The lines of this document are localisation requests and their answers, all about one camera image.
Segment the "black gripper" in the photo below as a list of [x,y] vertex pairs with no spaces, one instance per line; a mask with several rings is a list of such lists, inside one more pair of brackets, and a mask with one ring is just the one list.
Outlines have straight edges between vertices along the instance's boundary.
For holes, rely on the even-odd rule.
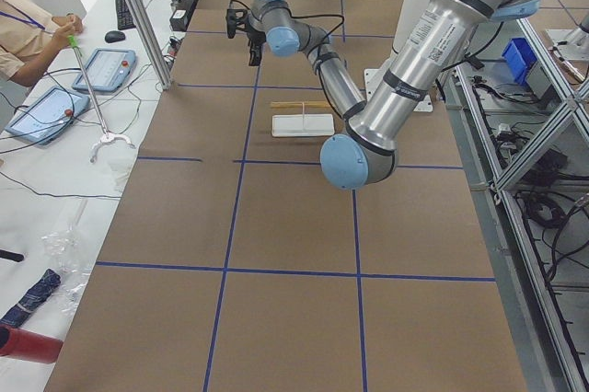
[[266,42],[266,34],[263,31],[249,28],[248,34],[248,65],[260,66],[262,60],[262,47]]

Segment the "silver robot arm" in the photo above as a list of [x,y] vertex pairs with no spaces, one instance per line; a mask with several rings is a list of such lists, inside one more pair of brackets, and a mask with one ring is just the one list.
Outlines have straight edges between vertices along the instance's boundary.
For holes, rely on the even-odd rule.
[[245,30],[278,57],[303,53],[331,106],[344,121],[321,147],[320,165],[344,190],[387,179],[397,166],[396,137],[434,80],[462,54],[471,31],[487,21],[529,17],[540,0],[429,0],[374,94],[365,98],[329,41],[326,30],[294,18],[286,0],[253,0]]

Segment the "person's hand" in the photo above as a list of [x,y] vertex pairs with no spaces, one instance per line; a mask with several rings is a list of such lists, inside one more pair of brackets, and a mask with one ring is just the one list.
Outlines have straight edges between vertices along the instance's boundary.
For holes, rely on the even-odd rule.
[[81,34],[84,31],[82,18],[76,14],[52,17],[52,22],[60,28],[65,26],[72,26],[75,34]]

